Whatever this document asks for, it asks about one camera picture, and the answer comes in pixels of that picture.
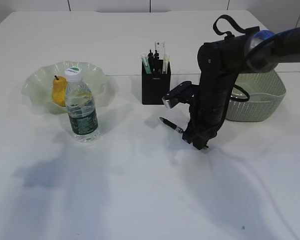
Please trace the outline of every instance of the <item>pen holder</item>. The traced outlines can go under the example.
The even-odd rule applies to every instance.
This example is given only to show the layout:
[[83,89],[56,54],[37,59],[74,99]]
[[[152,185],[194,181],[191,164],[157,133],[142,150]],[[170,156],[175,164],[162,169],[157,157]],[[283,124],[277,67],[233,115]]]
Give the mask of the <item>pen holder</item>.
[[[162,69],[163,60],[159,60]],[[142,64],[142,104],[163,105],[162,97],[170,91],[171,68],[168,65],[167,74],[147,74]]]

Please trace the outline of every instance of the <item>plastic basket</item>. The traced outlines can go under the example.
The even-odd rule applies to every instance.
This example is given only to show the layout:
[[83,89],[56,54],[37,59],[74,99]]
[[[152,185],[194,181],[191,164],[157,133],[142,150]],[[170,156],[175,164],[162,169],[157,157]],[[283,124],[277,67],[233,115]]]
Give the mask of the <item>plastic basket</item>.
[[[250,100],[242,103],[230,101],[226,119],[231,121],[264,121],[275,112],[286,94],[286,88],[275,71],[240,74],[236,85],[250,94]],[[242,93],[234,88],[232,95],[239,97]]]

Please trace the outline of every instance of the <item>pear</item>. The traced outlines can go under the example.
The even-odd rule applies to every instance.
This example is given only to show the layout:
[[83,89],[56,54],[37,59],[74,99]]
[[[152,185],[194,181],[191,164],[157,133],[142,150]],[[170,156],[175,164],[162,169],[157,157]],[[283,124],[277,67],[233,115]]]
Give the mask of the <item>pear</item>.
[[62,76],[54,76],[52,88],[52,100],[55,104],[65,107],[65,89],[67,81]]

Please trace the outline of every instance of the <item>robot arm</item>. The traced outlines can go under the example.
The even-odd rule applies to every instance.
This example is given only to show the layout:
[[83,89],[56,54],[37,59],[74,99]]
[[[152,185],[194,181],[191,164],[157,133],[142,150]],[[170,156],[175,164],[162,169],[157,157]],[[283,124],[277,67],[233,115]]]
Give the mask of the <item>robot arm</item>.
[[[220,18],[241,30],[231,17]],[[216,23],[214,30],[225,34],[217,29]],[[224,40],[204,43],[198,52],[199,85],[183,82],[162,98],[168,108],[181,102],[190,105],[191,119],[182,139],[199,150],[207,147],[208,140],[216,137],[221,128],[238,74],[267,73],[278,63],[300,62],[300,28],[277,35],[257,27],[244,31],[238,37],[228,31]]]

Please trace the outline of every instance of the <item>water bottle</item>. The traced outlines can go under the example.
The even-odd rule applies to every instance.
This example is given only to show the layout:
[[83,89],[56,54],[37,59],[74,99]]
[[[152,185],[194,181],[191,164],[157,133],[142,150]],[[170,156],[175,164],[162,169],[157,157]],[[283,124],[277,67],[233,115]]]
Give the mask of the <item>water bottle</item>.
[[83,82],[82,70],[70,67],[65,71],[68,85],[65,90],[65,106],[69,115],[72,135],[80,142],[89,142],[99,136],[94,97]]

